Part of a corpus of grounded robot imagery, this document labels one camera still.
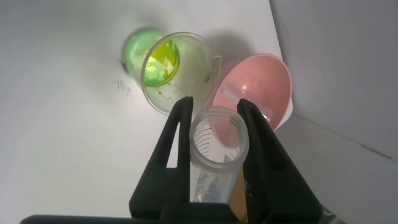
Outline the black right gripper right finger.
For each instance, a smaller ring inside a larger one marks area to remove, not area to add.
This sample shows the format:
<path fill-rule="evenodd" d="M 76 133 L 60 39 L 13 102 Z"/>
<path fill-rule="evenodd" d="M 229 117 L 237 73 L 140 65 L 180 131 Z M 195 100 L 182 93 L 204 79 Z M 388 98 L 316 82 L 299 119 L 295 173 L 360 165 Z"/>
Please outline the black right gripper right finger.
<path fill-rule="evenodd" d="M 243 164 L 248 222 L 318 223 L 320 202 L 259 108 L 242 98 L 237 109 L 249 136 Z"/>

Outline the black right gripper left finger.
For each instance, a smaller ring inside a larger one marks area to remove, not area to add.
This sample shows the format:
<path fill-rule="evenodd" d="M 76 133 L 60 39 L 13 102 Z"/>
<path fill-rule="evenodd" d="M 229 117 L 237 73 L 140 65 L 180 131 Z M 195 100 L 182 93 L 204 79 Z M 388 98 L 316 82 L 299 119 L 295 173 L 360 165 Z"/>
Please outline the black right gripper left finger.
<path fill-rule="evenodd" d="M 158 219 L 164 206 L 190 201 L 189 131 L 192 113 L 191 96 L 174 104 L 129 201 L 129 211 L 133 218 Z M 175 134 L 178 134 L 177 166 L 168 168 Z"/>

